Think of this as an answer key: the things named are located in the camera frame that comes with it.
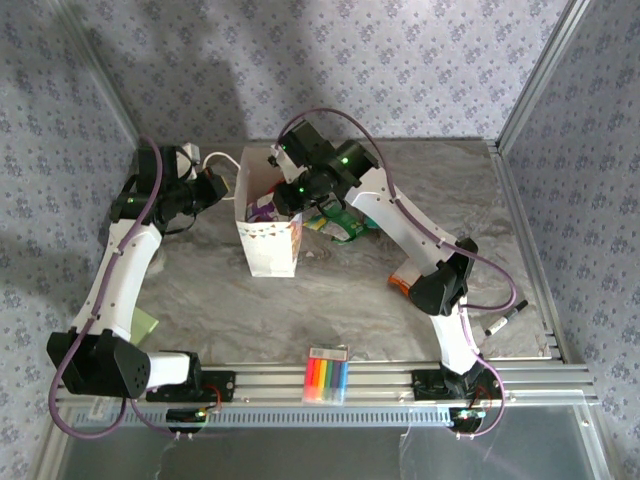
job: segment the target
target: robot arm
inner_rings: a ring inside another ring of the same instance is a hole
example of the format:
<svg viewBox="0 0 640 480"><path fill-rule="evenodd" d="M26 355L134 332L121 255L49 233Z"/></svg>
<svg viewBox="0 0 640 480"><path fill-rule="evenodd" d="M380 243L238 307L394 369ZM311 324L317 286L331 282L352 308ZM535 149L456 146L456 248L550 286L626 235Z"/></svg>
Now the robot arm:
<svg viewBox="0 0 640 480"><path fill-rule="evenodd" d="M375 221L409 256L421 276L409 289L409 298L433 322L441 348L445 383L456 396L471 389L482 370L462 329L468 325L459 308L467 293L473 260L427 239L394 203L387 174L359 143L347 141L334 148L306 121L293 127L274 147L269 159L282 169L286 183L278 185L274 202L281 213L292 214L322 205L334 195ZM442 230L396 187L396 198L442 241L476 253L471 239L457 239Z"/></svg>
<svg viewBox="0 0 640 480"><path fill-rule="evenodd" d="M150 149L138 150L139 174L136 192L125 188L112 205L109 243L91 291L68 332L54 332L47 352L56 367L91 318L107 265L114 253L120 258L110 273L102 307L96 321L82 340L62 379L69 392L138 398L146 390L162 385L185 385L198 396L200 364L197 356L186 352L145 353L129 343L131 321L144 275L160 246L168 223L178 213L196 216L217 203L228 188L219 175L204 169L178 176L180 147L161 149L163 177L160 193L147 218L122 252L116 251L146 204L156 176L156 163Z"/></svg>

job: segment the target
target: marble surface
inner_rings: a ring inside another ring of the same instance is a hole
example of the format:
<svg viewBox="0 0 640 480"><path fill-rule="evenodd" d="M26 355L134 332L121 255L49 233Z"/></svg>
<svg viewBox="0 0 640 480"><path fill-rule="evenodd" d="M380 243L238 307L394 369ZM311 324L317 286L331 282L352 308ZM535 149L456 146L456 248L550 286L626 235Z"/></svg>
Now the marble surface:
<svg viewBox="0 0 640 480"><path fill-rule="evenodd" d="M388 141L382 148L402 191L457 237L471 236L480 253L505 266L530 302L497 335L484 329L498 315L472 312L474 337L488 357L548 354L509 214L486 145L479 141ZM218 146L240 158L241 146ZM234 178L226 164L216 167ZM347 245L303 230L295 279L253 278L233 219L220 202L186 233L162 244L160 272L149 275L138 306L160 320L147 351L198 352L203 364L302 362L312 343L348 344L358 360L438 360L429 318L387 278L406 255L377 232ZM508 286L476 264L470 300L496 304Z"/></svg>

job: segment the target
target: purple floral wallpaper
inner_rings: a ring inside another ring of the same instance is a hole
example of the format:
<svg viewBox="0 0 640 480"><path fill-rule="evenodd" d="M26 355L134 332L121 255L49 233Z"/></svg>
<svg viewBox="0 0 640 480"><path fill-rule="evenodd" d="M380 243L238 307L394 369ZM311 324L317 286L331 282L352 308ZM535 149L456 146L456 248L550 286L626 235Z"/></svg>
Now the purple floral wallpaper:
<svg viewBox="0 0 640 480"><path fill-rule="evenodd" d="M379 137L496 138L566 0L89 0L77 14L162 141L273 138L312 106ZM334 137L355 134L333 117Z"/></svg>
<svg viewBox="0 0 640 480"><path fill-rule="evenodd" d="M48 4L0 2L0 478L26 478L48 416L52 330L84 301L128 145Z"/></svg>
<svg viewBox="0 0 640 480"><path fill-rule="evenodd" d="M567 339L640 478L640 4L594 0L508 160Z"/></svg>

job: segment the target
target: white cable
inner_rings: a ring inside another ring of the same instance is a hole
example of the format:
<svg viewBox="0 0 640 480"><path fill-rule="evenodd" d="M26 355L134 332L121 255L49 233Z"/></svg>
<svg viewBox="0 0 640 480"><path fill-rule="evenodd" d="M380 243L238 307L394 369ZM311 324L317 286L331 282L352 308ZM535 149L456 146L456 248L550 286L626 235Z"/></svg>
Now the white cable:
<svg viewBox="0 0 640 480"><path fill-rule="evenodd" d="M231 155L229 155L228 153L224 153L224 152L211 152L209 155L204 157L204 160L202 161L202 169L203 170L205 168L207 168L207 162L209 162L209 160L212 159L213 157L224 157L227 160L229 160L231 163L233 163L238 170L240 170L240 164L238 162L236 162L233 159L233 157L231 157ZM221 200L233 200L233 199L234 199L234 197L232 195L231 197L224 197Z"/></svg>

